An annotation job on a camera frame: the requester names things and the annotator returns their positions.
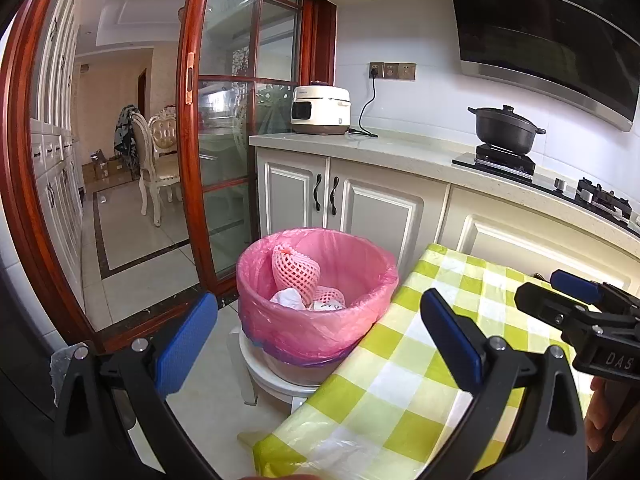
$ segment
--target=wall outlet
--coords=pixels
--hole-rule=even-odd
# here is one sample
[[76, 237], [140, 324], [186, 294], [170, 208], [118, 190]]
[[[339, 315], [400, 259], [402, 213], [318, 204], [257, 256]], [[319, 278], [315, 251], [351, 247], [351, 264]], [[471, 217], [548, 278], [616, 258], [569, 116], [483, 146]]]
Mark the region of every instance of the wall outlet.
[[371, 79], [373, 76], [371, 75], [371, 71], [373, 69], [378, 70], [378, 75], [376, 76], [376, 78], [378, 77], [383, 77], [383, 73], [385, 71], [385, 64], [384, 63], [369, 63], [369, 79]]
[[385, 79], [398, 79], [398, 63], [385, 63]]
[[398, 63], [398, 79], [415, 81], [415, 63]]

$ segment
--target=blue gripper pad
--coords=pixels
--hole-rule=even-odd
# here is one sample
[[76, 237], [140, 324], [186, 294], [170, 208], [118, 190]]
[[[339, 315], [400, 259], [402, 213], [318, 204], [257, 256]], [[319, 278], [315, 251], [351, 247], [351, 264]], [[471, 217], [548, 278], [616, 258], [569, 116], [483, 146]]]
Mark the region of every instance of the blue gripper pad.
[[156, 390], [163, 399], [180, 390], [217, 319], [218, 302], [207, 292], [156, 360]]
[[555, 290], [564, 292], [566, 295], [583, 303], [597, 304], [602, 299], [600, 287], [597, 283], [574, 276], [565, 270], [555, 270], [551, 274], [549, 283]]
[[420, 315], [458, 387], [475, 395], [482, 387], [482, 359], [434, 288], [422, 295]]

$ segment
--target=gas stove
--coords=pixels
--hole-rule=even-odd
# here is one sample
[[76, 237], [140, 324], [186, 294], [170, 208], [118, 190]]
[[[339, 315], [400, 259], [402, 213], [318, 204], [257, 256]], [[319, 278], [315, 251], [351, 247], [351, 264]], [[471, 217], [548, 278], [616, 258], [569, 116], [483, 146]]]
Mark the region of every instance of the gas stove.
[[478, 146], [476, 153], [463, 153], [452, 162], [549, 193], [585, 208], [640, 238], [640, 226], [636, 227], [635, 222], [638, 215], [633, 212], [629, 200], [615, 196], [613, 191], [603, 190], [600, 184], [586, 178], [578, 182], [576, 189], [559, 178], [553, 180], [536, 173], [536, 165], [528, 156], [488, 144]]

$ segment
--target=green checkered tablecloth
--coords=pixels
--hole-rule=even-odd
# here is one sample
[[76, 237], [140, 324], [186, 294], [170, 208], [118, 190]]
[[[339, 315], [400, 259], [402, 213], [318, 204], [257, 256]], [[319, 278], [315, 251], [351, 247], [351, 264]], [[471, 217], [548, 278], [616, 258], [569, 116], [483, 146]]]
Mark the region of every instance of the green checkered tablecloth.
[[[259, 474], [317, 474], [326, 480], [411, 480], [453, 432], [471, 395], [456, 386], [422, 324], [420, 297], [434, 287], [457, 314], [514, 348], [570, 356], [560, 333], [523, 314], [513, 298], [535, 282], [521, 272], [430, 245], [387, 313], [338, 369], [277, 430], [254, 446]], [[583, 412], [591, 378], [573, 370]], [[495, 462], [522, 398], [514, 390], [478, 469]]]

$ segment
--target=stove knob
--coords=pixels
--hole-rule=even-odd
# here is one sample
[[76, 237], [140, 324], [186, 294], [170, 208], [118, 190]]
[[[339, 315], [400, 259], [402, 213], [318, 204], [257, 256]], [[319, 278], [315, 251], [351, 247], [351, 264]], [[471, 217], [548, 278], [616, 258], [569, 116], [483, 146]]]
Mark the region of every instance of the stove knob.
[[556, 181], [554, 182], [554, 187], [558, 191], [564, 193], [566, 191], [566, 182], [561, 178], [556, 178]]
[[580, 198], [583, 199], [585, 202], [590, 204], [591, 201], [593, 200], [593, 193], [590, 193], [586, 189], [581, 189], [580, 190]]

